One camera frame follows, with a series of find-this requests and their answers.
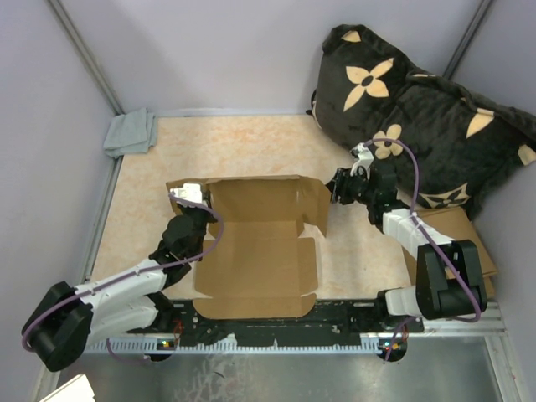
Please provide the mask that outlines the brown cardboard box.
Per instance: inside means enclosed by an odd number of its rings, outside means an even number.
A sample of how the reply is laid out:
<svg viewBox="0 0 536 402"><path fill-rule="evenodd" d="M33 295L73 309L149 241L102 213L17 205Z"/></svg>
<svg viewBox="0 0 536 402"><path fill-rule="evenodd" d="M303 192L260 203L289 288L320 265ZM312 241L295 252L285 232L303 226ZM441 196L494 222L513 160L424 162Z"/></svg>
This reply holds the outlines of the brown cardboard box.
<svg viewBox="0 0 536 402"><path fill-rule="evenodd" d="M195 178L222 217L194 269L195 310L209 319L296 318L317 299L317 252L304 226L327 233L331 194L301 175Z"/></svg>

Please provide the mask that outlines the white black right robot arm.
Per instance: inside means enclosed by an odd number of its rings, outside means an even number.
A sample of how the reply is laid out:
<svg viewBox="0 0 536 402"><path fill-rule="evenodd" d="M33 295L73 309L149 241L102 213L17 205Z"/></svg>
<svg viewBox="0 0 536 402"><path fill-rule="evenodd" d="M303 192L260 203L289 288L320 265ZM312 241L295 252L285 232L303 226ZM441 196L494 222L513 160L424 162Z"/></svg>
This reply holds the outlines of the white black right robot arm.
<svg viewBox="0 0 536 402"><path fill-rule="evenodd" d="M398 199L393 169L376 163L369 170L341 167L326 187L334 204L365 205L369 223L415 259L414 285L378 294L382 305L373 312L378 329L391 332L403 317L479 321L487 292L477 246L442 234L412 212Z"/></svg>

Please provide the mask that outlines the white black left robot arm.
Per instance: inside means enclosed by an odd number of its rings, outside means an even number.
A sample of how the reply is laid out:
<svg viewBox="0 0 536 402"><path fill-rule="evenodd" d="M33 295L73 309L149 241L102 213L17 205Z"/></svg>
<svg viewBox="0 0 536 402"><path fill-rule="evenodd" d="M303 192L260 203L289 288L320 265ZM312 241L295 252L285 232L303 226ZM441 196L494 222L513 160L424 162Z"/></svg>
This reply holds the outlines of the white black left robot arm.
<svg viewBox="0 0 536 402"><path fill-rule="evenodd" d="M171 197L180 213L169 220L157 248L133 267L100 281L52 285L21 330L22 346L48 371L74 363L95 343L132 330L165 332L174 320L163 290L180 282L208 249L204 236L220 217L210 197Z"/></svg>

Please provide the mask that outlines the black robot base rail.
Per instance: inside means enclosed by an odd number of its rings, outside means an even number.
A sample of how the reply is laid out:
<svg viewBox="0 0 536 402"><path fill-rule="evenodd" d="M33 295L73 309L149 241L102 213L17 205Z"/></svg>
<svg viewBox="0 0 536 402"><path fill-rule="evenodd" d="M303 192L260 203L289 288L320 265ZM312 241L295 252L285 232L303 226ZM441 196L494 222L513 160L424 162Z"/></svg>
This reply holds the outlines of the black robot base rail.
<svg viewBox="0 0 536 402"><path fill-rule="evenodd" d="M384 357L390 338L406 319L390 316L382 294L376 299L319 300L299 318L222 320L202 317L192 301L175 300L147 328L130 330L144 337L165 335L157 350L221 353L233 351L304 353L349 351Z"/></svg>

